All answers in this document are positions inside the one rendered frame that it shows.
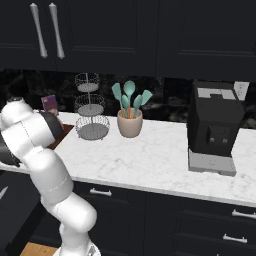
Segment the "dark drawer front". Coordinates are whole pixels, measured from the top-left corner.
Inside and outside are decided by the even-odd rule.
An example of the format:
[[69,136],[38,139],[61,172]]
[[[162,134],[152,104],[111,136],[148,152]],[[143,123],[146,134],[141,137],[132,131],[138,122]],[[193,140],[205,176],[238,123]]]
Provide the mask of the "dark drawer front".
[[216,238],[221,231],[235,231],[241,235],[250,233],[256,238],[256,220],[232,216],[234,209],[241,213],[256,213],[256,209],[244,206],[189,200],[181,211],[179,232]]
[[[98,191],[111,191],[112,196],[90,194],[90,189]],[[105,200],[125,205],[137,206],[141,208],[145,204],[145,193],[137,190],[118,188],[113,186],[98,185],[85,182],[74,182],[74,191],[84,198]]]
[[[224,234],[235,238],[245,237],[247,244],[223,240]],[[172,253],[175,256],[256,256],[256,238],[250,233],[221,231],[216,238],[210,235],[180,233],[174,236]]]

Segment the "beige utensil pot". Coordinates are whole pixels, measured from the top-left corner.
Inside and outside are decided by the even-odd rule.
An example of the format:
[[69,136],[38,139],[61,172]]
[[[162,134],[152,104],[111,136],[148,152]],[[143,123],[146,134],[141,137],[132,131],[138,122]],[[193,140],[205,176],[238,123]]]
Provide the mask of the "beige utensil pot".
[[135,138],[140,134],[143,124],[143,114],[140,109],[136,112],[136,117],[127,119],[122,116],[122,111],[117,114],[117,125],[122,136],[126,138]]

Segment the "small teal spoon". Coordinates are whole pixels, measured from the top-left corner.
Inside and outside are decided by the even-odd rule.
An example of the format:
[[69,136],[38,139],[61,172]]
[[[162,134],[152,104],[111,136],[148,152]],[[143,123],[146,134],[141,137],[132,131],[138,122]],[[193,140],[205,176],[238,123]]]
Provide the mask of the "small teal spoon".
[[121,101],[124,108],[124,117],[128,118],[128,107],[129,107],[128,97],[126,95],[122,95]]

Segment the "teal angled spatula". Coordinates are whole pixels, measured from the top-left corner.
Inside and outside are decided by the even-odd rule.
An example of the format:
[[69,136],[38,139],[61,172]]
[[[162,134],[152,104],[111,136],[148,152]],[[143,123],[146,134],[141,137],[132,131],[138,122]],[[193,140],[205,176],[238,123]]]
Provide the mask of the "teal angled spatula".
[[141,105],[145,105],[151,97],[152,97],[152,93],[149,90],[144,90],[142,93]]

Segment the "teal round spoon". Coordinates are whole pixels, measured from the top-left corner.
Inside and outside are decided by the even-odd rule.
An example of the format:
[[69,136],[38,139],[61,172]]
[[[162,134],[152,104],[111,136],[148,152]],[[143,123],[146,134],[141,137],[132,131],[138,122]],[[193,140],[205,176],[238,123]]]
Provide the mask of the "teal round spoon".
[[132,94],[135,92],[135,83],[131,80],[126,81],[124,84],[124,92],[128,99],[131,99]]

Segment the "dark cupboard door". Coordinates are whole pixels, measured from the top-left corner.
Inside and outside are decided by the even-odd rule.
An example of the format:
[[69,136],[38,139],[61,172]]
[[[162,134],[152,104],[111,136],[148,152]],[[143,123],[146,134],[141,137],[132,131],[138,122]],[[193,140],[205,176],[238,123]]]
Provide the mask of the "dark cupboard door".
[[[39,9],[39,20],[48,57],[40,55],[30,4]],[[0,0],[0,68],[56,71],[50,0]]]
[[89,231],[101,256],[143,256],[144,211],[132,206],[91,201],[97,221]]
[[153,76],[159,0],[50,0],[57,5],[64,72]]
[[156,74],[256,82],[256,0],[160,0]]

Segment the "dark upper cupboard door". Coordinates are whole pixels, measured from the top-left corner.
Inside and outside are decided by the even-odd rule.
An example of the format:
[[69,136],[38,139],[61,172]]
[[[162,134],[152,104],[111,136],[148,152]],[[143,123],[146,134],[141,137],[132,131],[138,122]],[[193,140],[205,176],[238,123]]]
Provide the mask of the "dark upper cupboard door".
[[[48,57],[40,55],[30,4],[39,9],[39,20]],[[50,0],[0,0],[0,68],[56,71]]]
[[256,82],[256,0],[160,0],[156,74]]
[[64,72],[153,76],[159,0],[50,0],[57,5]]

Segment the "brown cutting board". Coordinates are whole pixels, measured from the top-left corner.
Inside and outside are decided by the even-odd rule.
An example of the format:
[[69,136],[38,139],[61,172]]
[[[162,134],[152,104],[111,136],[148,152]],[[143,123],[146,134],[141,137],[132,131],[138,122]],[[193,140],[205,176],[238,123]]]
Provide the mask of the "brown cutting board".
[[64,130],[57,140],[50,144],[47,148],[55,150],[55,148],[62,142],[62,140],[67,136],[67,134],[74,128],[74,125],[63,124]]

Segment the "purple box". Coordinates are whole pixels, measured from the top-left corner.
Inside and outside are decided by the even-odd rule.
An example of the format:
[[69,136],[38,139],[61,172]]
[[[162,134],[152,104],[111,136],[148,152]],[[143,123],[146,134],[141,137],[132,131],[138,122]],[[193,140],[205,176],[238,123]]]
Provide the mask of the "purple box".
[[55,95],[48,95],[41,98],[43,109],[45,112],[51,112],[55,116],[58,115],[58,107]]

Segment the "teal narrow spatula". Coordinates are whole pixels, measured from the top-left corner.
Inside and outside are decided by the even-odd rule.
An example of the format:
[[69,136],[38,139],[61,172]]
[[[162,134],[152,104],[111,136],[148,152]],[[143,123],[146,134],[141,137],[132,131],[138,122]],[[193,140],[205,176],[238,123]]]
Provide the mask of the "teal narrow spatula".
[[136,118],[137,110],[139,109],[140,105],[142,103],[142,95],[137,95],[137,97],[134,99],[133,108],[134,108],[134,117]]

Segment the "black coffee machine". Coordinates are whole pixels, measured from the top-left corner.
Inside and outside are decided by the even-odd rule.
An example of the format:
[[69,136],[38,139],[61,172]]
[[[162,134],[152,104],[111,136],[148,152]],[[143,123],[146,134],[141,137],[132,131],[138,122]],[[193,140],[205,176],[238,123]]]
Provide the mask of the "black coffee machine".
[[188,169],[236,175],[231,155],[244,108],[228,83],[193,83],[187,118]]

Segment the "dark lower cupboard door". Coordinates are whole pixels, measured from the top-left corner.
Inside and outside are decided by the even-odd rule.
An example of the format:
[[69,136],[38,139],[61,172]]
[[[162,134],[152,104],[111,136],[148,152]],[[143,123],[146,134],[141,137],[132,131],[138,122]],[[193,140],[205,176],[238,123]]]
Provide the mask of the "dark lower cupboard door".
[[144,211],[132,206],[91,201],[97,221],[89,231],[101,256],[143,256]]

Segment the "teal spatula with flat blade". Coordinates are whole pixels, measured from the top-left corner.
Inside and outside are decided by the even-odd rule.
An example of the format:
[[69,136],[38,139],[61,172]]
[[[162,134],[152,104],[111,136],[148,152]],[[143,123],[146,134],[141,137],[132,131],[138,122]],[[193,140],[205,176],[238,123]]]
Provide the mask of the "teal spatula with flat blade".
[[[122,94],[121,94],[121,88],[120,88],[119,83],[115,83],[112,86],[112,92],[114,94],[115,99],[118,100],[119,103],[121,104],[122,103]],[[124,108],[123,108],[122,104],[120,105],[120,109],[121,109],[121,113],[124,113]]]

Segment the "dark appliance front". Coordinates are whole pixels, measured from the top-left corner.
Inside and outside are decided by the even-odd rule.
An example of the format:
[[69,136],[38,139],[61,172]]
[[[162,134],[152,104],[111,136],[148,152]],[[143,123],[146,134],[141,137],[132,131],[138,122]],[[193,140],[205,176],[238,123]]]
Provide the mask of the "dark appliance front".
[[0,175],[0,256],[20,256],[42,214],[39,193],[27,174]]

